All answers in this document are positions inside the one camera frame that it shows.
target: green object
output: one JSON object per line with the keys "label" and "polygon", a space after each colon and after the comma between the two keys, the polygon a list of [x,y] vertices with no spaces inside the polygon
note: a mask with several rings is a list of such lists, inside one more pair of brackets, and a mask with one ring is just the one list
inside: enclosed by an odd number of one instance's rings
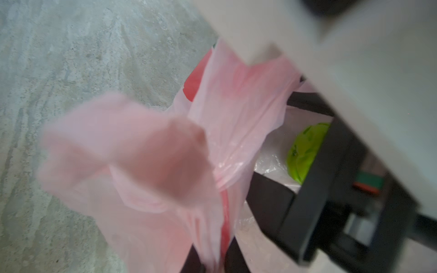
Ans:
{"label": "green object", "polygon": [[292,148],[288,151],[288,174],[299,184],[302,185],[305,180],[330,125],[318,123],[308,126],[296,136]]}
{"label": "green object", "polygon": [[384,183],[384,178],[371,173],[359,172],[356,181],[380,190]]}

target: white surface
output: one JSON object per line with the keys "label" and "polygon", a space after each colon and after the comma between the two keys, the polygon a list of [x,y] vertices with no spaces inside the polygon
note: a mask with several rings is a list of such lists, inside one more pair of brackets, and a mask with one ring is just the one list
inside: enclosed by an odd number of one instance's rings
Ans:
{"label": "white surface", "polygon": [[247,63],[277,48],[437,218],[437,1],[362,0],[313,17],[300,0],[194,0]]}

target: concrete floor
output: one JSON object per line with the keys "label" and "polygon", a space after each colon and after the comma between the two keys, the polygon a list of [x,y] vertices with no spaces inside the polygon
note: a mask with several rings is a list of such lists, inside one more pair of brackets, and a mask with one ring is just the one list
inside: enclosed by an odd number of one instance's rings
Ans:
{"label": "concrete floor", "polygon": [[216,39],[188,0],[0,0],[1,273],[124,272],[40,189],[40,129],[106,90],[167,108]]}

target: white plastic bag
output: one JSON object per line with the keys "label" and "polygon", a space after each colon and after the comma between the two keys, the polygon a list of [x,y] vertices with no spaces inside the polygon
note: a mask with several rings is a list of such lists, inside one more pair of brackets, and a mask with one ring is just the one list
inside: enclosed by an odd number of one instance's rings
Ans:
{"label": "white plastic bag", "polygon": [[48,125],[42,187],[94,217],[131,273],[178,273],[192,243],[217,272],[299,78],[285,57],[247,67],[219,41],[191,106],[157,113],[110,93]]}
{"label": "white plastic bag", "polygon": [[330,116],[287,106],[284,124],[266,137],[255,164],[255,171],[298,192],[300,184],[288,175],[285,164],[288,151],[296,136],[305,128],[331,121]]}

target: red stripe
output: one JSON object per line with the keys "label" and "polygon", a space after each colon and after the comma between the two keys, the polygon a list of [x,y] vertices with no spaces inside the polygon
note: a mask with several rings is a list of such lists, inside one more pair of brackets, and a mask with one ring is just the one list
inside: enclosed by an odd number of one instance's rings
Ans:
{"label": "red stripe", "polygon": [[355,182],[355,183],[353,183],[353,185],[355,188],[358,188],[362,191],[368,192],[368,193],[373,194],[373,195],[379,195],[379,189],[377,189],[375,187],[372,187],[372,186],[369,186],[369,185],[366,185],[366,184],[363,184],[360,182]]}
{"label": "red stripe", "polygon": [[228,199],[228,191],[224,190],[221,193],[222,203],[223,203],[223,226],[222,226],[222,241],[220,245],[220,254],[222,256],[222,261],[225,260],[226,251],[228,251],[228,247],[231,241],[231,227],[229,224],[229,199]]}
{"label": "red stripe", "polygon": [[183,92],[189,101],[193,101],[194,97],[199,90],[200,82],[202,81],[203,72],[205,70],[206,64],[208,63],[209,58],[211,57],[212,49],[206,53],[202,60],[200,60],[199,64],[197,64],[196,68],[194,68],[193,72],[188,76],[188,78],[184,82]]}

